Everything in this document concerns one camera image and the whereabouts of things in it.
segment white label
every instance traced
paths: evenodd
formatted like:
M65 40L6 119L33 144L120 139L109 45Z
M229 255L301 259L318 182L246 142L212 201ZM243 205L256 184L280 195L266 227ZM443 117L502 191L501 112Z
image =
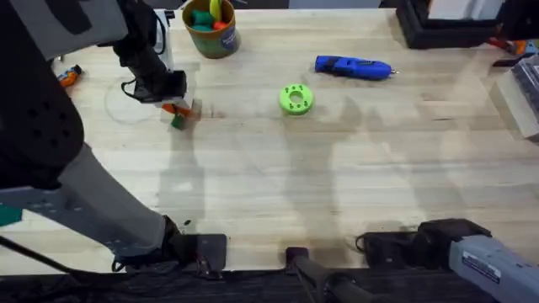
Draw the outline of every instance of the white label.
M462 263L485 276L487 279L491 279L494 283L499 284L499 281L502 278L502 272L499 271L499 269L469 252L462 252Z

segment gray device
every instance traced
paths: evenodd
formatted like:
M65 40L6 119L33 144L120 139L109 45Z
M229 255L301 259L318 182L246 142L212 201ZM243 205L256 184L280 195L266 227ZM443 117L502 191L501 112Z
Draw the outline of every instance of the gray device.
M452 242L450 268L501 303L539 302L539 268L481 235Z

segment gray robot arm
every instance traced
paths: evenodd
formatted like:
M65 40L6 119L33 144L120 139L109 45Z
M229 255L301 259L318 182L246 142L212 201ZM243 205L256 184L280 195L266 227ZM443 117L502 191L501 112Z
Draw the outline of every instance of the gray robot arm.
M482 235L452 242L449 267L501 303L539 302L539 268Z
M157 18L164 17L134 0L0 2L0 33L9 42L0 48L9 58L0 69L0 204L41 214L105 245L117 263L187 266L204 255L219 270L226 237L181 235L168 217L115 181L84 143L81 118L44 60L108 43L135 75L144 96L139 101L183 97L184 72L170 70L153 49ZM201 252L201 243L214 242L218 262Z

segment orange object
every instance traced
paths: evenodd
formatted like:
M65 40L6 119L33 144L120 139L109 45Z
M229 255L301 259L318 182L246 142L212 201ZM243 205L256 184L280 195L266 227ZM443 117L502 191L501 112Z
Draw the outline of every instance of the orange object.
M224 22L216 21L211 26L214 30L224 29L227 27L227 24Z
M190 109L182 109L174 104L163 104L161 108L170 114L182 114L184 117L187 117L191 113Z
M81 73L83 73L83 69L76 65L58 76L58 81L63 88L67 88L77 81Z

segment sticker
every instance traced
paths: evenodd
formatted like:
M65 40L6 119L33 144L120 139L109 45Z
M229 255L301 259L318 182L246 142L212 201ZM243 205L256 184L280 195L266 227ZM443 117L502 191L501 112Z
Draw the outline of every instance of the sticker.
M226 50L233 50L236 44L236 28L232 26L225 30L219 41L221 42L221 46Z
M477 271L486 278L492 280L494 283L499 284L499 281L502 278L502 272L494 266L485 263L478 257L472 255L469 252L462 252L462 263L467 265L469 268Z

